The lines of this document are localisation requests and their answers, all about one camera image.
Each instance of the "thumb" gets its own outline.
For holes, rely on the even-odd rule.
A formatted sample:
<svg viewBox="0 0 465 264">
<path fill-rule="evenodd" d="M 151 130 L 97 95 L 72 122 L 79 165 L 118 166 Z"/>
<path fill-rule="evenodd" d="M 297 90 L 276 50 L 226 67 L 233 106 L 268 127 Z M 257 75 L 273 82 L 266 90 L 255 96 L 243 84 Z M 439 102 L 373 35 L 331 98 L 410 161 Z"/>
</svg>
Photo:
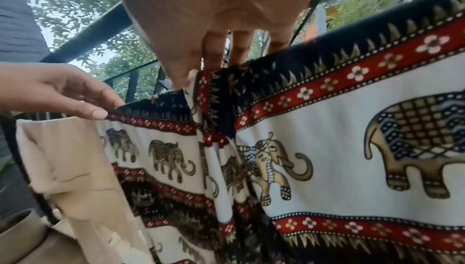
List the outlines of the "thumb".
<svg viewBox="0 0 465 264">
<path fill-rule="evenodd" d="M 54 93 L 53 96 L 50 96 L 47 107 L 47 111 L 49 112 L 64 113 L 89 120 L 102 120 L 108 115 L 108 112 L 100 107 L 83 101 L 77 101 L 59 93 Z"/>
</svg>

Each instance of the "sky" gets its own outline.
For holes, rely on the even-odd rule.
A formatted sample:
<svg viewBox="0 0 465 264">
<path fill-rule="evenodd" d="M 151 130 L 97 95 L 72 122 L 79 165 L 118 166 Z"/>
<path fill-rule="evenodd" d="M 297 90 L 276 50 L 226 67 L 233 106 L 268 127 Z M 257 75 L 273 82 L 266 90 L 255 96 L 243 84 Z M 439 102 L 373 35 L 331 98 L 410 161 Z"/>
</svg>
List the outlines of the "sky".
<svg viewBox="0 0 465 264">
<path fill-rule="evenodd" d="M 31 6 L 35 6 L 34 4 L 35 0 L 31 0 L 31 3 L 30 5 Z M 50 29 L 44 27 L 44 26 L 41 26 L 39 24 L 39 27 L 40 27 L 40 31 L 42 32 L 42 35 L 45 39 L 45 42 L 47 43 L 47 46 L 50 48 L 50 49 L 53 49 L 53 40 L 55 39 L 55 37 L 53 36 L 53 33 L 50 31 Z M 113 57 L 115 54 L 108 50 L 108 51 L 105 51 L 103 56 L 91 56 L 90 59 L 92 61 L 95 61 L 97 63 L 107 63 L 111 57 Z M 83 65 L 82 65 L 82 62 L 81 61 L 71 61 L 70 62 L 71 64 L 81 68 L 82 70 L 88 72 L 89 70 L 87 68 L 85 68 Z"/>
</svg>

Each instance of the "hand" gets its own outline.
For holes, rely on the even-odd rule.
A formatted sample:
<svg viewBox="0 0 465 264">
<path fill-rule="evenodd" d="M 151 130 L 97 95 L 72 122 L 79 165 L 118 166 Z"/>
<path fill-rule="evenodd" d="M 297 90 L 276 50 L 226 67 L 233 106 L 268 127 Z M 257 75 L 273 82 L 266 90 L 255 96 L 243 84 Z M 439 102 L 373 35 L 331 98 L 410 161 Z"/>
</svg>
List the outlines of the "hand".
<svg viewBox="0 0 465 264">
<path fill-rule="evenodd" d="M 100 120 L 121 105 L 110 86 L 73 65 L 0 62 L 0 110 Z"/>
<path fill-rule="evenodd" d="M 270 33 L 268 53 L 289 45 L 294 23 L 310 0 L 123 0 L 135 26 L 157 55 L 173 88 L 192 69 L 221 67 L 228 31 L 229 66 L 245 62 L 256 29 Z"/>
</svg>

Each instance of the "fingernail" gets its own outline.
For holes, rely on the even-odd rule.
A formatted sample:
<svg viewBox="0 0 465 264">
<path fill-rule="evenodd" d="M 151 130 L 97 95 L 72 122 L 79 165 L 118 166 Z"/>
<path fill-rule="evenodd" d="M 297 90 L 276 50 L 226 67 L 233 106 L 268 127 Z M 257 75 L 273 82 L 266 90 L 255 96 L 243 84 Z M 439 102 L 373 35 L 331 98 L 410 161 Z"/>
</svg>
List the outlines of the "fingernail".
<svg viewBox="0 0 465 264">
<path fill-rule="evenodd" d="M 102 119 L 105 119 L 107 115 L 108 115 L 107 111 L 98 109 L 92 113 L 92 118 L 102 120 Z"/>
</svg>

